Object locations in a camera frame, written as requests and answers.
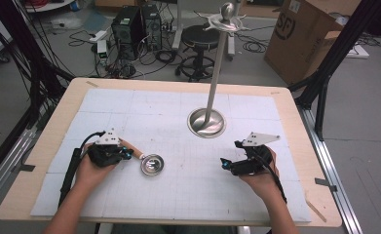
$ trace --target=metal rod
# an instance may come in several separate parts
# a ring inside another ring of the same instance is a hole
[[[206,117],[205,117],[205,122],[203,123],[203,126],[207,124],[210,120],[215,90],[217,87],[218,75],[220,73],[221,61],[223,60],[223,52],[224,52],[224,45],[226,44],[226,38],[227,38],[227,32],[220,31],[220,38],[218,40],[217,53],[216,53],[216,58],[214,62],[213,76],[212,76],[211,85],[210,85],[208,107],[206,110]]]

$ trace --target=metal stand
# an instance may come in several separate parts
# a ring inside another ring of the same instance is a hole
[[[223,60],[224,45],[228,33],[246,30],[239,18],[234,17],[234,6],[225,3],[220,9],[220,14],[202,16],[207,18],[210,26],[206,30],[216,29],[220,31],[215,65],[210,85],[209,101],[207,108],[196,109],[190,113],[187,125],[190,131],[198,137],[212,138],[220,136],[226,128],[226,120],[217,110],[213,110],[214,95],[217,87],[218,75],[220,73],[221,61]]]
[[[302,95],[295,100],[296,104],[304,109],[311,109],[312,102],[319,96],[315,122],[315,132],[319,140],[324,140],[324,107],[329,80],[380,9],[381,0],[362,0],[327,53],[319,69],[306,80],[288,87],[293,92],[306,86]]]

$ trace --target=gray floor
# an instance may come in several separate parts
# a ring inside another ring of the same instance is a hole
[[[91,9],[77,13],[83,20],[91,16]],[[247,25],[272,25],[271,20],[246,19]],[[105,29],[106,20],[100,29]],[[69,47],[68,36],[76,31],[50,34],[56,54],[71,71],[79,76],[94,70],[90,45]],[[252,32],[260,39],[269,39],[271,30]],[[369,59],[346,58],[333,75],[327,97],[324,118],[324,138],[346,193],[362,227],[363,233],[381,233],[381,48],[364,48]],[[237,55],[233,61],[224,60],[220,83],[238,85],[280,86],[286,84],[263,60],[263,54],[242,49],[236,40]],[[161,67],[136,64],[137,70],[148,72]],[[135,79],[185,82],[174,76],[175,66]],[[28,95],[15,65],[0,63],[0,144],[28,106]],[[0,203],[15,175],[11,175],[0,191]],[[0,220],[0,233],[40,232],[45,222],[16,222]],[[79,233],[93,233],[92,224],[81,224]],[[252,233],[265,233],[267,228],[253,227]],[[338,228],[301,228],[302,233],[345,233]]]

